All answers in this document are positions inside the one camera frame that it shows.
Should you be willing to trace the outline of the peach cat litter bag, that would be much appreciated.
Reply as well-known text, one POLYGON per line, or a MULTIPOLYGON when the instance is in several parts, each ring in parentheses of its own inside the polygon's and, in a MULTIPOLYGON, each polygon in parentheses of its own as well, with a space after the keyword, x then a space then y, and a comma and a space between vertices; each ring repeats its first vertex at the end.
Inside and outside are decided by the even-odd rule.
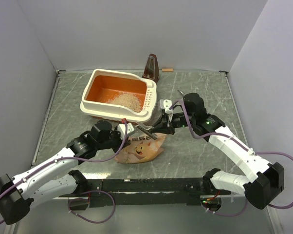
POLYGON ((130 137, 130 145, 123 148, 114 158, 116 162, 122 164, 137 164, 149 162, 155 159, 164 151, 162 145, 166 139, 165 134, 156 134, 157 139, 152 139, 144 134, 137 137, 130 137))

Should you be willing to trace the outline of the wooden ruler with crown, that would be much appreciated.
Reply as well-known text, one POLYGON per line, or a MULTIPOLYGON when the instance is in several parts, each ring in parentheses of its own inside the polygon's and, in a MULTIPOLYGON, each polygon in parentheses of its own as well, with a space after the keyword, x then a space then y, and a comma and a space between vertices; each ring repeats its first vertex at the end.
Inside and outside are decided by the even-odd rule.
POLYGON ((151 139, 153 140, 157 140, 158 137, 156 134, 152 133, 150 130, 152 129, 152 127, 147 127, 147 126, 144 126, 143 124, 137 124, 136 125, 136 128, 138 130, 140 130, 141 132, 145 133, 147 136, 149 136, 151 139))

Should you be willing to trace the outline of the silver metal scoop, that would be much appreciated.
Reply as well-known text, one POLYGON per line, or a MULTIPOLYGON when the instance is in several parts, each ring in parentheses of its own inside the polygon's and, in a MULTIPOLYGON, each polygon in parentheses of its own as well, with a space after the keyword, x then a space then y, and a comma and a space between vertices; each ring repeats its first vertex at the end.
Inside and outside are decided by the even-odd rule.
POLYGON ((185 95, 185 93, 182 90, 177 90, 178 93, 180 93, 182 96, 185 95))

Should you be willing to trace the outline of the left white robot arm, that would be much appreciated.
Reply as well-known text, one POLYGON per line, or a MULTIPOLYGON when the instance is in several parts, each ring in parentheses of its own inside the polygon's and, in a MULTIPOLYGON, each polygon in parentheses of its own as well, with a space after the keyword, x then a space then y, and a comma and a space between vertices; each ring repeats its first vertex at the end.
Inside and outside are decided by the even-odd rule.
POLYGON ((35 206, 61 195, 83 195, 87 179, 74 167, 83 162, 96 162, 93 157, 100 150, 112 149, 115 155, 125 147, 134 132, 126 119, 117 127, 100 120, 88 131, 72 139, 50 159, 10 177, 0 177, 0 214, 2 222, 19 222, 35 206))

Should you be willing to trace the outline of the white orange litter box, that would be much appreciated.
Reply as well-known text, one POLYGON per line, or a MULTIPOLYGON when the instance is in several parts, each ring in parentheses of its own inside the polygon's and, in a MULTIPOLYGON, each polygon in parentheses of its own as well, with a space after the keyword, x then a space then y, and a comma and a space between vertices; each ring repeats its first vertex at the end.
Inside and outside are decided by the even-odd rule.
POLYGON ((93 117, 115 121, 126 118, 137 123, 151 119, 156 103, 157 85, 154 81, 132 73, 95 69, 83 91, 80 110, 93 117), (122 93, 135 95, 141 102, 141 112, 106 103, 122 93))

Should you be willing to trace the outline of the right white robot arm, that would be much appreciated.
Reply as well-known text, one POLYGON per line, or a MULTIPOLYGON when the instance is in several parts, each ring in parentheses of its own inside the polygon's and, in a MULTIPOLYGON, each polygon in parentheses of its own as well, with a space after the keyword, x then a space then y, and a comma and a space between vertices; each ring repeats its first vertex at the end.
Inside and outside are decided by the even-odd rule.
POLYGON ((283 191, 283 166, 262 158, 239 140, 222 120, 207 112, 199 94, 186 94, 176 102, 161 99, 159 106, 163 127, 169 134, 174 134, 176 128, 188 127, 193 138, 203 138, 218 148, 243 172, 235 175, 221 169, 208 171, 203 182, 205 192, 227 190, 245 195, 248 202, 262 210, 283 191))

